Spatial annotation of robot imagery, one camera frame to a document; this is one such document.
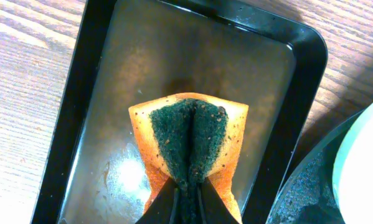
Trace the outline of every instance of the black tray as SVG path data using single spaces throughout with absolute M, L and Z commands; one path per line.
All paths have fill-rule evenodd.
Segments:
M 196 91 L 250 105 L 232 192 L 244 223 L 265 223 L 326 62 L 314 29 L 238 1 L 89 0 L 32 222 L 140 217 L 139 201 L 106 205 L 123 199 L 113 163 L 140 161 L 128 107 Z
M 279 192 L 268 224 L 344 224 L 333 196 L 333 164 L 342 140 L 361 113 L 334 128 L 298 164 Z

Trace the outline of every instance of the wooden surface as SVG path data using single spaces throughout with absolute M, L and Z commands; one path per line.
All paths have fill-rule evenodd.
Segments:
M 302 155 L 373 102 L 373 0 L 245 1 L 316 28 L 328 45 Z M 0 0 L 0 223 L 31 218 L 84 5 Z

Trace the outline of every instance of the black container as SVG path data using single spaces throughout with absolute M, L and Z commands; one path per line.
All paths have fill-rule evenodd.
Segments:
M 238 1 L 89 0 L 32 222 L 137 220 L 128 107 L 194 91 L 250 106 L 232 192 L 265 223 L 326 61 L 314 29 Z

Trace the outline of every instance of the green cloth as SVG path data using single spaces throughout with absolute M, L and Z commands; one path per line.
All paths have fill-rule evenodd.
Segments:
M 219 155 L 228 116 L 223 107 L 186 99 L 150 114 L 160 155 L 181 189 L 183 223 L 196 222 L 196 187 Z

